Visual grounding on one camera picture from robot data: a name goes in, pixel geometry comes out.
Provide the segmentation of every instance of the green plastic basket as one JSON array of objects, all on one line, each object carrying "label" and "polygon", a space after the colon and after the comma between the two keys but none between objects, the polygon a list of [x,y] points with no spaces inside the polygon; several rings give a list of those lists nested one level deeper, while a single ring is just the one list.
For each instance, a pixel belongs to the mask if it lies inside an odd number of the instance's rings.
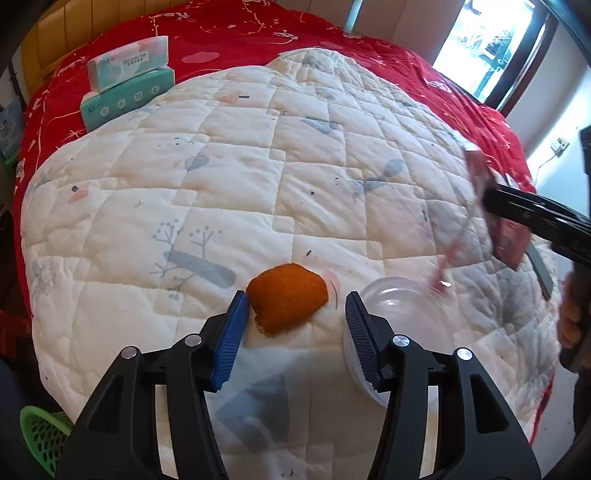
[{"label": "green plastic basket", "polygon": [[22,436],[33,454],[51,476],[74,424],[63,413],[48,413],[42,408],[23,407],[21,410]]}]

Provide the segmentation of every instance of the bed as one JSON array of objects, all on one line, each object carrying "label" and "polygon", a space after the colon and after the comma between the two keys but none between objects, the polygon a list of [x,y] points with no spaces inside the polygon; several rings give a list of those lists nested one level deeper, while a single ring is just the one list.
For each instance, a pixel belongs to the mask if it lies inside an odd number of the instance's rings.
[{"label": "bed", "polygon": [[[231,478],[364,478],[384,411],[346,369],[344,296],[384,275],[429,278],[473,201],[468,141],[533,190],[519,141],[392,44],[265,0],[158,11],[169,5],[58,2],[23,43],[37,93],[15,231],[41,379],[75,419],[121,348],[172,345],[262,270],[294,261],[332,282],[329,304],[275,339],[250,325],[232,379],[208,398],[220,451]],[[155,34],[169,36],[177,86],[86,134],[86,61]],[[513,272],[490,250],[480,213],[446,274],[447,327],[533,437],[556,365],[558,289],[544,301],[527,260]],[[158,425],[174,475],[162,405]]]}]

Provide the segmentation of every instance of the orange sponge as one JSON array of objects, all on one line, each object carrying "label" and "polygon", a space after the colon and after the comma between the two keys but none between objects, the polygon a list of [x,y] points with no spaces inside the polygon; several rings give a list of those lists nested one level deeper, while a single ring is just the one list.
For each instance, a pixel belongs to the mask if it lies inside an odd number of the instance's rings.
[{"label": "orange sponge", "polygon": [[258,329],[268,336],[301,325],[329,299],[322,277],[296,263],[264,271],[246,293]]}]

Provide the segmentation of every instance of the window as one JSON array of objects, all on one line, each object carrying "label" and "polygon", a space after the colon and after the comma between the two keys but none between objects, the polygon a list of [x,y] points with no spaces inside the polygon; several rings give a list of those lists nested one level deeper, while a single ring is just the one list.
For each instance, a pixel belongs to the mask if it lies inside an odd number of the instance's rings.
[{"label": "window", "polygon": [[524,78],[550,17],[537,0],[466,0],[434,67],[478,101],[499,108]]}]

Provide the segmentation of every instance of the human hand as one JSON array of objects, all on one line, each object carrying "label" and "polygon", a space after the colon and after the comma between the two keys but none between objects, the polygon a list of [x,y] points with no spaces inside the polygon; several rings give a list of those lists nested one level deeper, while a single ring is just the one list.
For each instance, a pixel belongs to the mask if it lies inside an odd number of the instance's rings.
[{"label": "human hand", "polygon": [[558,341],[564,348],[573,348],[581,340],[579,321],[581,312],[573,298],[573,277],[572,273],[566,278],[564,284],[564,297],[559,309],[559,319],[556,325]]}]

